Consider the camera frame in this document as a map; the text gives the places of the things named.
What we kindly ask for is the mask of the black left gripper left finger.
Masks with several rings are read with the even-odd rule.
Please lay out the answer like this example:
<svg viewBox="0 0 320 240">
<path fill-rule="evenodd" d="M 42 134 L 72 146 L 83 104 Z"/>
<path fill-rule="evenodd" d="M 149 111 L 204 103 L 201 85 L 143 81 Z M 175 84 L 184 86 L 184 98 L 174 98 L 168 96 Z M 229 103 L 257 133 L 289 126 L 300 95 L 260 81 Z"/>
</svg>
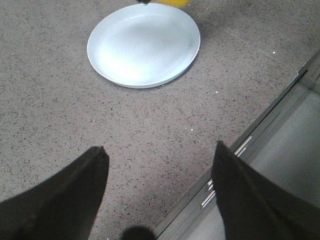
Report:
<svg viewBox="0 0 320 240">
<path fill-rule="evenodd" d="M 109 156 L 93 146 L 61 171 L 0 204 L 2 240 L 86 240 L 100 208 Z"/>
</svg>

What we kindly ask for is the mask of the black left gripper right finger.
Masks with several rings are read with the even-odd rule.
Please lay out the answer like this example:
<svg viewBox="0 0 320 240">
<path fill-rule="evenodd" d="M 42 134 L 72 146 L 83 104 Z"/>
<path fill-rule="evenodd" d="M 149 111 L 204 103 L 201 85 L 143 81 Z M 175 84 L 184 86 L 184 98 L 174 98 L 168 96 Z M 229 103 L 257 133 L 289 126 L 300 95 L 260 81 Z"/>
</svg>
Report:
<svg viewBox="0 0 320 240">
<path fill-rule="evenodd" d="M 320 210 L 280 188 L 218 141 L 211 170 L 227 240 L 318 240 Z"/>
</svg>

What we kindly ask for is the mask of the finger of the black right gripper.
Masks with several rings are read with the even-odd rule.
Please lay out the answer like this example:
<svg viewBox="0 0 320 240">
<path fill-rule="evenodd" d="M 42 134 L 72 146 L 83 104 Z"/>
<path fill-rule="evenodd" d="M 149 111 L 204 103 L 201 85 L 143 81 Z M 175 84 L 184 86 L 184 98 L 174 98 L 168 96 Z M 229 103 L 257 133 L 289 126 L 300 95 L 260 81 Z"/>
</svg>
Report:
<svg viewBox="0 0 320 240">
<path fill-rule="evenodd" d="M 136 0 L 140 4 L 149 4 L 152 0 Z"/>
</svg>

